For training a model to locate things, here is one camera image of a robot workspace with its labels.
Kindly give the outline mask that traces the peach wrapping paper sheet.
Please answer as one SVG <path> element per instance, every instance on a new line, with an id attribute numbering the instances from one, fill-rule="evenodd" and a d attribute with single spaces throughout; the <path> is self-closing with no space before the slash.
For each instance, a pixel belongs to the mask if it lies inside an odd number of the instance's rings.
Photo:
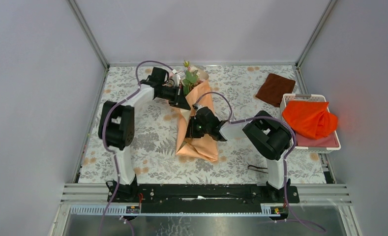
<path id="1" fill-rule="evenodd" d="M 203 70 L 190 66 L 190 72 L 197 72 L 197 84 L 185 96 L 190 106 L 206 92 L 210 92 L 209 75 Z M 176 109 L 178 113 L 176 155 L 186 158 L 201 158 L 209 162 L 218 160 L 217 141 L 206 133 L 206 124 L 195 118 L 195 110 Z"/>

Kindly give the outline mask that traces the pink fake rose spray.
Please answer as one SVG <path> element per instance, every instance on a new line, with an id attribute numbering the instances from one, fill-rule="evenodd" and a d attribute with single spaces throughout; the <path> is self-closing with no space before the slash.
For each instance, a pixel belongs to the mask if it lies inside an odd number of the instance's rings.
<path id="1" fill-rule="evenodd" d="M 183 85 L 183 93 L 187 96 L 202 81 L 199 77 L 199 70 L 191 66 L 187 67 L 184 75 L 185 78 L 181 79 L 181 83 Z"/>

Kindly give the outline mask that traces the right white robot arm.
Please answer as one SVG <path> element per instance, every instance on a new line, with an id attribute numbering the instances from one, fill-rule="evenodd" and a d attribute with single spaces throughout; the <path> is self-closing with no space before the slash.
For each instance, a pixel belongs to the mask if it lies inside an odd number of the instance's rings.
<path id="1" fill-rule="evenodd" d="M 189 119 L 187 138 L 210 136 L 218 142 L 237 138 L 248 138 L 261 156 L 267 160 L 268 198 L 275 203 L 287 196 L 284 187 L 288 181 L 285 175 L 284 157 L 290 150 L 293 131 L 284 122 L 272 117 L 266 111 L 259 111 L 254 117 L 230 123 L 219 118 L 210 108 L 194 105 L 195 115 Z"/>

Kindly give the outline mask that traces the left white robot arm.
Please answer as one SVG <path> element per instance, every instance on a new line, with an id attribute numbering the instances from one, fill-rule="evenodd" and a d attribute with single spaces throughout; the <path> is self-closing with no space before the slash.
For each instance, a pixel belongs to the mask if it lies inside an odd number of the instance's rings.
<path id="1" fill-rule="evenodd" d="M 117 179 L 114 192 L 126 202 L 137 198 L 136 174 L 132 168 L 130 145 L 135 136 L 135 113 L 137 109 L 155 98 L 168 101 L 169 105 L 183 111 L 190 111 L 180 76 L 176 70 L 171 72 L 154 67 L 147 79 L 138 81 L 138 88 L 120 102 L 107 100 L 102 107 L 98 136 L 105 149 L 113 153 Z"/>

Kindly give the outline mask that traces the floral patterned table mat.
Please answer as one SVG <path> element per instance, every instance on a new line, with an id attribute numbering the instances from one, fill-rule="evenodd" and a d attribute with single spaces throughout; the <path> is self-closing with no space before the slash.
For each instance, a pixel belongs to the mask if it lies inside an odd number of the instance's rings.
<path id="1" fill-rule="evenodd" d="M 292 65 L 198 66 L 209 74 L 212 91 L 223 94 L 233 108 L 232 120 L 249 118 L 264 110 L 280 117 L 279 108 L 257 99 L 255 94 L 269 73 L 295 80 Z M 87 144 L 79 183 L 105 183 L 116 177 L 113 155 L 98 137 L 103 103 L 121 101 L 137 89 L 135 67 L 111 67 L 94 128 Z M 218 142 L 218 160 L 210 162 L 187 155 L 176 156 L 178 114 L 163 99 L 136 108 L 135 137 L 131 144 L 132 166 L 138 183 L 254 184 L 267 175 L 248 165 L 266 167 L 266 162 L 247 139 Z M 291 184 L 326 183 L 318 154 L 292 152 L 287 157 Z"/>

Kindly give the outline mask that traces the brown towel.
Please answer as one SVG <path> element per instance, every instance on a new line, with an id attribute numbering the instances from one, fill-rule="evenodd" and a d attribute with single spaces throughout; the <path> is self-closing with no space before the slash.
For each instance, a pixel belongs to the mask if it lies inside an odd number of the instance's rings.
<path id="1" fill-rule="evenodd" d="M 274 107 L 280 107 L 283 95 L 292 93 L 295 84 L 294 80 L 270 73 L 259 88 L 256 97 Z"/>

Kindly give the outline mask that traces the orange cloth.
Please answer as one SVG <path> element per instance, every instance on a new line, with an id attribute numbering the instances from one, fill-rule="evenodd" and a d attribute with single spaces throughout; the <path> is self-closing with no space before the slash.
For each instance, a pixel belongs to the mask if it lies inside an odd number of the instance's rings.
<path id="1" fill-rule="evenodd" d="M 338 126 L 336 115 L 328 111 L 328 102 L 290 101 L 282 117 L 298 134 L 313 140 L 325 138 Z"/>

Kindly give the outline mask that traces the pink cloth in basket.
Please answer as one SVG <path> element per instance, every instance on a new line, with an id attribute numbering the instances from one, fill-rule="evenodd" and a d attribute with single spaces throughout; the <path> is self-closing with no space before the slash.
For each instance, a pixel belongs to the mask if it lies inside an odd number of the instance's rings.
<path id="1" fill-rule="evenodd" d="M 339 147 L 338 141 L 335 138 L 334 133 L 330 133 L 327 137 L 323 137 L 320 139 L 310 139 L 297 133 L 296 138 L 297 138 L 297 146 L 299 147 L 319 147 L 319 148 Z"/>

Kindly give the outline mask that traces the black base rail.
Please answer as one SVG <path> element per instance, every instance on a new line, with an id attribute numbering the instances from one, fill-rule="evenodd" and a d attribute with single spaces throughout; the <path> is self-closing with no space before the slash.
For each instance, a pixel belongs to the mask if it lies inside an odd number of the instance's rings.
<path id="1" fill-rule="evenodd" d="M 277 190 L 257 184 L 132 184 L 106 182 L 108 199 L 135 203 L 142 213 L 262 213 L 269 204 L 283 207 L 300 202 L 298 189 Z"/>

